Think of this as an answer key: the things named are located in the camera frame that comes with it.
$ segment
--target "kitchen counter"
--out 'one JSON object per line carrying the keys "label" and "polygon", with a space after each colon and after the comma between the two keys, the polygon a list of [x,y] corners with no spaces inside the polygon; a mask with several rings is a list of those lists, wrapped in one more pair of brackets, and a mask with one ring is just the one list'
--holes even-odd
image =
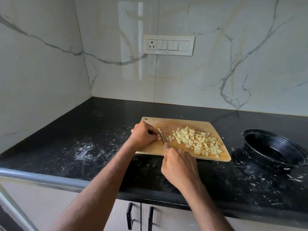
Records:
{"label": "kitchen counter", "polygon": [[[274,171],[242,149],[241,132],[275,132],[308,149],[308,117],[91,98],[0,155],[0,176],[81,191],[143,116],[208,121],[230,162],[198,160],[202,182],[225,216],[308,228],[308,167]],[[119,199],[189,209],[161,174],[162,157],[135,155]]]}

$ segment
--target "black plastic container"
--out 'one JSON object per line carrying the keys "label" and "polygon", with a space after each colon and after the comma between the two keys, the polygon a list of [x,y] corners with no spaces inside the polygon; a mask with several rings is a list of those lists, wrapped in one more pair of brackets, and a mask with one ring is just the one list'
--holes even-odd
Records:
{"label": "black plastic container", "polygon": [[249,129],[242,132],[244,150],[257,163],[275,170],[308,166],[308,152],[275,133]]}

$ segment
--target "human hand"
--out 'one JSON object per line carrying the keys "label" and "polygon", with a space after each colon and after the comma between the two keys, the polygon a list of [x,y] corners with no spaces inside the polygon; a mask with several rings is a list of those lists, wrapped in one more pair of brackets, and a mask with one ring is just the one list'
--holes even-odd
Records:
{"label": "human hand", "polygon": [[127,142],[132,144],[136,151],[149,145],[153,141],[161,140],[161,137],[158,135],[158,130],[145,121],[136,124],[131,132],[132,134]]}
{"label": "human hand", "polygon": [[182,148],[176,150],[164,144],[164,159],[161,166],[162,174],[179,189],[181,193],[187,188],[202,184],[196,159]]}

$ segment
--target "cabinet handle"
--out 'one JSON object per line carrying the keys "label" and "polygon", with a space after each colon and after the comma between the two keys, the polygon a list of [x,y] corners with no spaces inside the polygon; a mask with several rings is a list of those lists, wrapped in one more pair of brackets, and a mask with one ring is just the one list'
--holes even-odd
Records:
{"label": "cabinet handle", "polygon": [[148,231],[152,231],[154,207],[150,206]]}
{"label": "cabinet handle", "polygon": [[132,215],[131,215],[132,208],[133,208],[133,203],[129,203],[128,208],[127,208],[127,212],[126,212],[128,230],[132,230],[132,226],[133,226],[133,222],[134,222],[134,220],[132,220]]}

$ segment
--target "white switch panel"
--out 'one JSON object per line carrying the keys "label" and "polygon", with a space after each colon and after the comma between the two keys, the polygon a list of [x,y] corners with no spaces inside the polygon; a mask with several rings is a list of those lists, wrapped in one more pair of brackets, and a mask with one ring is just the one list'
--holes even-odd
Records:
{"label": "white switch panel", "polygon": [[143,35],[143,53],[192,56],[194,42],[194,36]]}

